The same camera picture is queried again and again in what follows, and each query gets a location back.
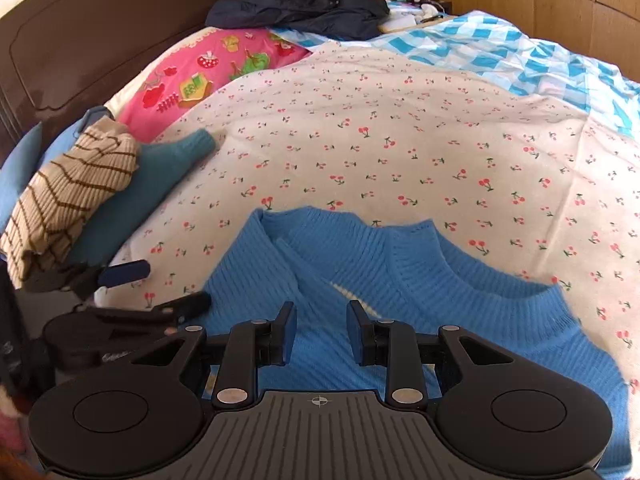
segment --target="blue checkered blanket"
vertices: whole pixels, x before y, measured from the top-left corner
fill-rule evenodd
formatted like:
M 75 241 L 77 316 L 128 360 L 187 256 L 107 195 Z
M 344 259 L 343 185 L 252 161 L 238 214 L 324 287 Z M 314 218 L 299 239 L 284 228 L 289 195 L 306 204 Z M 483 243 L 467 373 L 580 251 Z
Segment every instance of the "blue checkered blanket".
M 318 34 L 274 31 L 311 50 L 329 41 Z M 513 24 L 479 10 L 428 28 L 341 43 L 385 48 L 439 68 L 475 72 L 517 95 L 554 96 L 614 131 L 640 139 L 640 84 L 623 77 L 615 65 L 551 41 L 533 40 Z

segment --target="teal sweater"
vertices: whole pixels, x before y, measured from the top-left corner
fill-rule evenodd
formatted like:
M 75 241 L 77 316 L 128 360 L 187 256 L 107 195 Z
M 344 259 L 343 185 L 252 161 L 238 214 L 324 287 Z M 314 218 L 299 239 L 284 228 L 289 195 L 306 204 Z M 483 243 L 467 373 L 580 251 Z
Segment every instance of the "teal sweater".
M 248 319 L 273 319 L 284 301 L 295 303 L 291 361 L 262 368 L 260 388 L 376 388 L 383 395 L 384 368 L 361 368 L 351 354 L 346 305 L 357 298 L 372 318 L 402 320 L 422 333 L 460 325 L 588 386 L 614 421 L 598 472 L 622 480 L 629 471 L 626 385 L 613 359 L 584 335 L 560 288 L 492 269 L 431 221 L 373 228 L 348 213 L 256 210 L 205 290 L 215 305 L 200 320 L 209 334 Z M 426 379 L 430 397 L 439 396 L 434 375 L 427 371 Z

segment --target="pink pillow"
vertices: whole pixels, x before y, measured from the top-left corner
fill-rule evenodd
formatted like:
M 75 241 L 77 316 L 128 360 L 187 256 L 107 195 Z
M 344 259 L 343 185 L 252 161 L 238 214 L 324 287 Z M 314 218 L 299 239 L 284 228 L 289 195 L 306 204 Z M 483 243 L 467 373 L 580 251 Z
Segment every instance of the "pink pillow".
M 264 28 L 217 29 L 164 58 L 118 115 L 141 142 L 151 142 L 189 108 L 234 79 L 303 59 L 306 48 Z

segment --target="bed sheet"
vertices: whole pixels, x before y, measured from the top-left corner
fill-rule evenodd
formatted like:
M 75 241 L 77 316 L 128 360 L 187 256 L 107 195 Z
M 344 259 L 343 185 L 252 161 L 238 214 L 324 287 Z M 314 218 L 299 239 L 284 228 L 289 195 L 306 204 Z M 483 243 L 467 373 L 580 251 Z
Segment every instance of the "bed sheet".
M 146 258 L 150 277 L 99 294 L 99 304 L 152 306 L 199 290 L 257 207 L 351 211 L 377 226 L 433 218 L 491 266 L 562 288 L 628 383 L 638 453 L 635 141 L 551 96 L 514 96 L 469 72 L 335 43 L 229 83 L 158 140 L 199 127 L 219 152 L 114 260 Z
M 274 31 L 310 50 L 328 41 L 318 34 Z M 468 70 L 516 95 L 553 96 L 620 134 L 640 137 L 640 84 L 623 77 L 615 65 L 529 38 L 512 23 L 480 10 L 427 28 L 343 44 L 385 48 L 431 66 Z

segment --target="light blue garment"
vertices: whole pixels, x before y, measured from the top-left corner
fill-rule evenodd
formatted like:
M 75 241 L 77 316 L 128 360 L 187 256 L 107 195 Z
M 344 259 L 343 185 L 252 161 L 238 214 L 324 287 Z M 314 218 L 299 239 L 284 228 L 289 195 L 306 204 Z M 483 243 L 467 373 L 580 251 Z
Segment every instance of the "light blue garment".
M 18 199 L 36 170 L 42 146 L 42 123 L 20 139 L 0 170 L 0 233 L 4 231 Z
M 143 144 L 138 156 L 139 168 L 131 182 L 91 216 L 66 262 L 107 265 L 173 187 L 215 146 L 204 129 L 177 142 Z
M 273 30 L 310 50 L 329 41 L 319 34 Z M 640 139 L 640 84 L 622 76 L 615 65 L 530 38 L 512 23 L 480 10 L 427 28 L 340 43 L 384 48 L 438 68 L 467 70 L 520 96 L 553 96 L 620 134 Z
M 349 213 L 257 210 L 204 290 L 214 307 L 196 324 L 209 334 L 249 319 L 274 319 L 284 301 L 296 305 L 290 363 L 260 368 L 261 388 L 376 388 L 383 395 L 383 368 L 361 368 L 351 353 L 346 305 L 347 296 L 356 297 L 372 317 L 398 319 L 421 333 L 460 325 L 588 386 L 607 403 L 614 423 L 598 473 L 622 480 L 630 469 L 625 381 L 613 359 L 584 335 L 561 289 L 492 269 L 441 236 L 431 221 L 374 228 Z M 430 397 L 437 396 L 431 372 L 427 380 Z
M 82 118 L 78 119 L 53 140 L 40 157 L 38 168 L 41 168 L 57 156 L 68 152 L 76 143 L 80 134 L 84 132 L 88 126 L 91 126 L 95 121 L 104 116 L 108 116 L 110 119 L 113 119 L 113 115 L 107 107 L 94 106 L 93 108 L 89 108 Z

